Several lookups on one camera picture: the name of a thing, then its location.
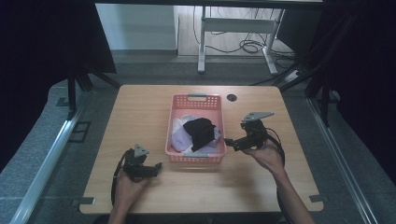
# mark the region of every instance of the white metal desk frame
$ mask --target white metal desk frame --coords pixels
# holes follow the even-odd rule
[[[279,15],[271,20],[253,19],[226,19],[226,18],[207,18],[205,7],[202,7],[201,17],[201,44],[198,52],[198,72],[205,71],[205,32],[233,32],[233,33],[256,33],[270,34],[267,46],[264,46],[262,53],[272,76],[277,75],[274,61],[271,57],[271,48],[274,44],[277,29],[282,19],[284,9],[280,9]]]

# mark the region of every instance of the white wall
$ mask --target white wall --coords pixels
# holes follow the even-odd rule
[[[174,6],[96,4],[110,49],[177,49]]]

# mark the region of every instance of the pink basket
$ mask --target pink basket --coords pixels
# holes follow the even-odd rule
[[[180,119],[184,115],[193,115],[198,118],[210,119],[221,132],[221,138],[216,143],[216,153],[183,153],[172,147],[172,126],[174,118]],[[226,153],[223,138],[224,123],[221,110],[221,97],[219,95],[206,95],[201,93],[175,94],[173,96],[171,113],[169,116],[168,135],[166,138],[165,153],[171,162],[178,163],[221,163]]]

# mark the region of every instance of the wooden floor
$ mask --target wooden floor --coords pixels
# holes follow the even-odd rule
[[[202,7],[177,7],[179,18],[178,25],[178,55],[195,56],[198,55],[199,43],[201,42],[201,17]],[[279,9],[271,8],[245,8],[245,7],[207,7],[205,12],[207,17],[212,18],[233,18],[233,19],[264,19],[274,20]],[[246,52],[240,48],[240,42],[244,40],[254,40],[265,45],[265,40],[269,38],[267,34],[243,34],[206,32],[205,45],[206,55],[230,55],[230,56],[253,56],[262,57],[260,44],[246,46]],[[281,41],[276,40],[273,49],[290,52],[290,49]]]

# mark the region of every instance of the wooden table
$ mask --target wooden table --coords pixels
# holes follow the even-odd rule
[[[232,147],[221,164],[189,166],[171,163],[165,154],[172,96],[176,93],[219,94],[222,100],[225,137],[246,136],[241,119],[249,112],[272,111],[263,119],[274,129],[286,153],[290,180],[310,211],[319,211],[323,203],[311,203],[309,196],[318,189],[291,123],[282,96],[276,87],[247,86],[166,86],[128,85],[119,95],[106,127],[84,197],[93,204],[82,204],[84,214],[108,214],[111,181],[122,154],[139,144],[149,150],[145,165],[158,162],[163,168],[151,179],[148,188],[132,209],[136,214],[163,213],[238,213],[279,211],[276,184],[268,171],[251,157]],[[237,97],[227,100],[228,94]]]

